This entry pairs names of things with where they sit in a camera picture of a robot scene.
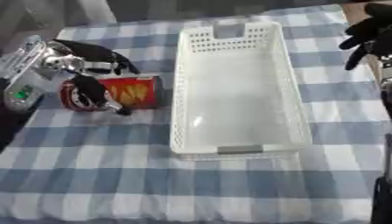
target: can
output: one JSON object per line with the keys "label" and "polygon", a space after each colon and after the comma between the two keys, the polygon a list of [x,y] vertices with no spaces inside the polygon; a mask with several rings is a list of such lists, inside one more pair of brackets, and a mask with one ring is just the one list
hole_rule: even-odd
{"label": "can", "polygon": [[[157,109],[164,103],[163,83],[157,75],[98,79],[98,81],[108,90],[107,94],[123,106],[132,109]],[[75,111],[105,109],[96,107],[89,99],[81,101],[76,87],[70,80],[66,80],[61,85],[59,98],[65,108]]]}

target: white basket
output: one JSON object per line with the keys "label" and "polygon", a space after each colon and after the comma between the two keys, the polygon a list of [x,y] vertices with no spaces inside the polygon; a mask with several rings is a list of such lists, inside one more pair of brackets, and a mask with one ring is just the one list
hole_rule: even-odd
{"label": "white basket", "polygon": [[171,149],[179,155],[259,155],[312,143],[278,23],[184,29],[174,80]]}

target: robotic arm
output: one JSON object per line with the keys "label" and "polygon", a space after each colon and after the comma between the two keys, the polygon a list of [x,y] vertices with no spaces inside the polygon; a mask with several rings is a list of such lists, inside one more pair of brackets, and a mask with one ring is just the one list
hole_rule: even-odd
{"label": "robotic arm", "polygon": [[365,12],[370,16],[346,30],[351,37],[340,49],[357,48],[346,63],[346,70],[354,69],[366,54],[380,61],[381,99],[392,118],[392,5],[368,3]]}
{"label": "robotic arm", "polygon": [[99,108],[112,108],[120,115],[129,115],[126,108],[114,101],[94,75],[117,74],[124,69],[140,74],[128,59],[103,46],[55,39],[43,41],[29,37],[15,52],[0,59],[3,79],[3,105],[10,111],[28,113],[35,108],[51,85],[55,75],[68,72],[78,89],[80,101],[86,97]]}

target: checkered tablecloth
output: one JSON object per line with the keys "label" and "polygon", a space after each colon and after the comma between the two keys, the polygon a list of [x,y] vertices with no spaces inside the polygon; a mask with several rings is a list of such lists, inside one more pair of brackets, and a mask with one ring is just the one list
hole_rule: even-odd
{"label": "checkered tablecloth", "polygon": [[0,223],[366,223],[388,121],[369,68],[344,70],[339,6],[73,27],[59,38],[115,49],[161,74],[170,93],[182,28],[262,20],[283,25],[312,147],[274,159],[181,161],[168,145],[170,107],[78,114],[53,92],[0,156]]}

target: gray basket handle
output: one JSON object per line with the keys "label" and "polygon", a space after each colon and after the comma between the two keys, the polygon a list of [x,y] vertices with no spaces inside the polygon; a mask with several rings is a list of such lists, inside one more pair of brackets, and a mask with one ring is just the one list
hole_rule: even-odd
{"label": "gray basket handle", "polygon": [[238,145],[218,147],[218,154],[245,154],[261,152],[263,152],[263,147],[261,145]]}
{"label": "gray basket handle", "polygon": [[215,39],[241,38],[244,34],[245,24],[221,24],[213,27],[213,37]]}

